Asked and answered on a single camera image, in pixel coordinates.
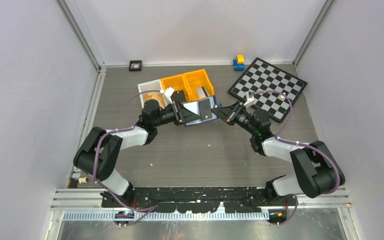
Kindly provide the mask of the small black square device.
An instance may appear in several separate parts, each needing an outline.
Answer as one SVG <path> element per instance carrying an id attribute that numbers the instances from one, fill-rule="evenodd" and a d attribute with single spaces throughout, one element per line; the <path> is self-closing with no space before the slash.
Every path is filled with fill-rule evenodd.
<path id="1" fill-rule="evenodd" d="M 128 70 L 130 72 L 140 72 L 142 70 L 143 62 L 141 60 L 131 60 L 129 62 Z"/>

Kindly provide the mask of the black white chessboard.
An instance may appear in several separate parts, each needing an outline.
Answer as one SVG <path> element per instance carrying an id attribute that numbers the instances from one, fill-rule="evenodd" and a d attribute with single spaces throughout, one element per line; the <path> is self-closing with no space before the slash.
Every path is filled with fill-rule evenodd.
<path id="1" fill-rule="evenodd" d="M 248 91 L 276 91 L 285 94 L 294 105 L 307 84 L 306 81 L 257 57 L 227 92 L 245 102 Z M 267 92 L 255 96 L 253 107 L 267 111 L 278 123 L 282 123 L 291 110 L 286 99 L 282 100 L 280 95 Z"/>

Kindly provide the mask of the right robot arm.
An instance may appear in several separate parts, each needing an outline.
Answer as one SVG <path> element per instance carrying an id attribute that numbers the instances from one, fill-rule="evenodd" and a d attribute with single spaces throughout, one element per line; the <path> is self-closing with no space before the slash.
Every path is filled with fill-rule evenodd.
<path id="1" fill-rule="evenodd" d="M 316 198 L 335 192 L 346 179 L 341 168 L 322 141 L 305 143 L 275 136 L 271 131 L 269 113 L 257 109 L 249 113 L 237 102 L 230 106 L 215 106 L 211 112 L 226 124 L 238 125 L 251 134 L 254 152 L 292 164 L 293 175 L 283 175 L 268 181 L 264 195 L 271 205 L 279 205 L 286 196 L 304 194 Z"/>

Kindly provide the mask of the blue leather card holder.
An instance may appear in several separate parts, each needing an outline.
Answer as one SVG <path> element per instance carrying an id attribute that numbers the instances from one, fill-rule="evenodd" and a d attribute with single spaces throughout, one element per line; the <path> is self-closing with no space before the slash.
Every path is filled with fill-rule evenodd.
<path id="1" fill-rule="evenodd" d="M 203 124 L 218 119 L 218 117 L 211 112 L 211 109 L 218 106 L 215 95 L 197 101 L 185 102 L 182 104 L 182 106 L 199 116 L 198 119 L 187 122 L 185 124 L 186 127 Z"/>

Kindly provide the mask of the tan items in white bin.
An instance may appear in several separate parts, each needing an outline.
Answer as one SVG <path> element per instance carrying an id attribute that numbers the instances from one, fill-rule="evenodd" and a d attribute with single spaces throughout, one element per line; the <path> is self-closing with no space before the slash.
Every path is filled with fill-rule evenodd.
<path id="1" fill-rule="evenodd" d="M 144 101 L 156 100 L 161 108 L 166 106 L 164 97 L 161 93 L 149 92 L 144 95 Z"/>

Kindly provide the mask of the black object in bin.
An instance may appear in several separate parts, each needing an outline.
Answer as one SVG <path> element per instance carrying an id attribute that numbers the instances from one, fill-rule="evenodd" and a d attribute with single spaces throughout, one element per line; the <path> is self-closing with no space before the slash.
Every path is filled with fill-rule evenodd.
<path id="1" fill-rule="evenodd" d="M 173 94 L 170 96 L 170 98 L 173 102 L 175 101 L 179 101 L 180 103 L 187 102 L 186 96 L 183 90 L 174 91 Z"/>

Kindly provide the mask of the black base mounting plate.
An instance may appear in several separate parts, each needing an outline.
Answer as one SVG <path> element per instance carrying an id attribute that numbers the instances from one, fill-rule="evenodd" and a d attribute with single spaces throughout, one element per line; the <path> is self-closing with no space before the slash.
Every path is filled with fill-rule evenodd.
<path id="1" fill-rule="evenodd" d="M 130 187 L 123 195 L 101 193 L 103 208 L 127 205 L 154 213 L 256 213 L 261 207 L 286 209 L 296 204 L 292 195 L 273 197 L 263 187 Z"/>

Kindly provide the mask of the orange plastic bin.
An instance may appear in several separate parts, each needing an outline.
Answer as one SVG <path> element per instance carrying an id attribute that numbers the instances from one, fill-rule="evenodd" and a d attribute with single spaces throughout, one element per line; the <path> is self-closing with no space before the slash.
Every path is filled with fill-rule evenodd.
<path id="1" fill-rule="evenodd" d="M 175 91 L 183 91 L 187 102 L 191 100 L 191 88 L 186 76 L 183 73 L 169 77 L 163 77 L 160 80 L 163 90 L 172 87 Z"/>
<path id="2" fill-rule="evenodd" d="M 200 100 L 198 99 L 196 88 L 205 87 L 210 97 L 215 95 L 214 87 L 205 69 L 189 71 L 183 74 L 186 76 L 191 89 L 190 102 Z"/>

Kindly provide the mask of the orange plastic bin left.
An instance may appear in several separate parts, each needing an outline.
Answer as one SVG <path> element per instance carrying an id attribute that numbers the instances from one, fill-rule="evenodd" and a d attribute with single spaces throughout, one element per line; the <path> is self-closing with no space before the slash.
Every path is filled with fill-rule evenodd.
<path id="1" fill-rule="evenodd" d="M 160 80 L 163 90 L 172 87 L 175 91 L 183 91 L 187 102 L 191 100 L 191 88 L 186 76 L 183 73 L 169 77 L 163 77 Z"/>

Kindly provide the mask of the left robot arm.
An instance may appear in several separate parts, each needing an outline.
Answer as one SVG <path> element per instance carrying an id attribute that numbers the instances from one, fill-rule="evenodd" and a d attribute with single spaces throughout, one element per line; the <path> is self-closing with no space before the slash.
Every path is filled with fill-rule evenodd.
<path id="1" fill-rule="evenodd" d="M 138 121 L 130 128 L 105 130 L 93 127 L 73 158 L 73 166 L 91 175 L 109 191 L 121 207 L 133 202 L 133 184 L 115 169 L 121 150 L 144 146 L 157 136 L 157 128 L 173 123 L 185 125 L 200 116 L 178 100 L 161 108 L 156 100 L 147 100 Z"/>

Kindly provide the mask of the card in orange bin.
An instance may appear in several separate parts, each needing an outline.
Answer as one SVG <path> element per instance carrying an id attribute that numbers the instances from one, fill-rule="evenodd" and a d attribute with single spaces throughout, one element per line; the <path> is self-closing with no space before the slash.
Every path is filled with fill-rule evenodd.
<path id="1" fill-rule="evenodd" d="M 210 94 L 208 93 L 207 89 L 204 86 L 196 88 L 195 91 L 197 93 L 198 99 L 204 99 L 210 96 Z"/>

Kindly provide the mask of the small beige spool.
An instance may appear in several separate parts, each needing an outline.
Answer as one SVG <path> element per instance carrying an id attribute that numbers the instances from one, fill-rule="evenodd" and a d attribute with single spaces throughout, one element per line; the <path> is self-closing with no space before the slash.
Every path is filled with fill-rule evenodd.
<path id="1" fill-rule="evenodd" d="M 78 184 L 85 184 L 85 183 L 89 182 L 89 178 L 88 177 L 80 177 L 77 179 L 77 181 L 78 181 Z"/>

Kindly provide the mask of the orange plastic bin right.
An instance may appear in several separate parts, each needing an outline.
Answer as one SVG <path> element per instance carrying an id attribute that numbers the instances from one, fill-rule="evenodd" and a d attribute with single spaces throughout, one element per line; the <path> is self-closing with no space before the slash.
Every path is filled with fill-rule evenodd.
<path id="1" fill-rule="evenodd" d="M 200 100 L 198 99 L 196 88 L 205 87 L 210 97 L 215 95 L 214 87 L 205 69 L 189 71 L 183 74 L 186 76 L 191 89 L 190 102 Z"/>

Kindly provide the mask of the white plastic bin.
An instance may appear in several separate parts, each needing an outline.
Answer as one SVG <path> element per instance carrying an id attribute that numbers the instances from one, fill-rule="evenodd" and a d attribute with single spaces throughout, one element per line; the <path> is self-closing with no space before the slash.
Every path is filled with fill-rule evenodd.
<path id="1" fill-rule="evenodd" d="M 137 85 L 138 92 L 146 92 L 146 91 L 160 91 L 162 89 L 162 82 L 160 79 L 152 80 L 152 81 L 147 81 L 143 83 L 139 83 Z"/>

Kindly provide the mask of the dark credit card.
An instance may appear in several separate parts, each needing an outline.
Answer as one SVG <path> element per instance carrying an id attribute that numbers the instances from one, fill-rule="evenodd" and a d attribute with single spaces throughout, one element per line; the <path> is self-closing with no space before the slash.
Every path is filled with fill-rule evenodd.
<path id="1" fill-rule="evenodd" d="M 207 121 L 212 118 L 211 100 L 209 98 L 200 100 L 198 102 L 198 110 L 201 121 Z"/>

